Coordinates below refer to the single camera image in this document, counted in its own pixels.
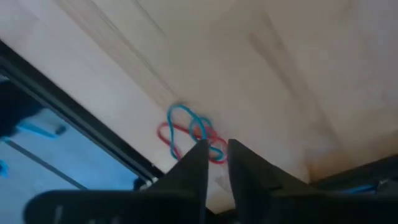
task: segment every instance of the wooden surface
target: wooden surface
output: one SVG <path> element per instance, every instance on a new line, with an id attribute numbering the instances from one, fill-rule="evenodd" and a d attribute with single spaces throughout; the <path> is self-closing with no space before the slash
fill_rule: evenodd
<path id="1" fill-rule="evenodd" d="M 393 0 L 1 0 L 0 38 L 167 172 L 183 100 L 311 181 L 395 154 Z M 186 119 L 178 114 L 177 119 Z M 207 206 L 233 207 L 212 166 Z"/>

